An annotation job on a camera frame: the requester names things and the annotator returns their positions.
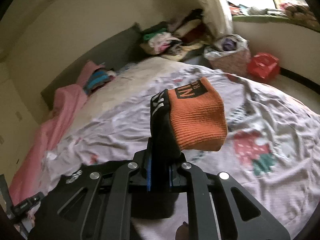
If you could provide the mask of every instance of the pink blanket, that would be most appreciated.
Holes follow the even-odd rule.
[[[9,187],[14,205],[38,192],[39,177],[42,171],[41,160],[44,153],[55,148],[72,124],[76,112],[86,103],[87,95],[82,87],[91,74],[101,67],[103,65],[96,65],[89,61],[83,67],[76,84],[56,90],[53,103],[54,117],[41,124],[35,134],[32,148],[14,175]]]

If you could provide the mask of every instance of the black baseboard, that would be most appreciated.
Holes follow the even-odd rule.
[[[285,68],[281,68],[280,74],[306,86],[307,88],[310,88],[311,90],[313,90],[314,92],[320,95],[320,85],[311,81],[310,79],[303,77],[290,70],[287,70]]]

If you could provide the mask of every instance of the black label on orange sock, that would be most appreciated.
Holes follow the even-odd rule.
[[[192,82],[191,84],[176,88],[174,91],[176,92],[178,99],[195,98],[208,92],[200,80],[197,80],[195,82]]]

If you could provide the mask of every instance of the orange sock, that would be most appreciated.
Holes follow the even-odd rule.
[[[223,101],[203,77],[168,90],[170,122],[180,150],[218,151],[227,136]]]

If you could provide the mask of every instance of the floor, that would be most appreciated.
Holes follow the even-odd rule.
[[[269,83],[269,85],[296,98],[312,111],[320,114],[320,95],[304,85],[281,75],[277,76],[275,80]]]

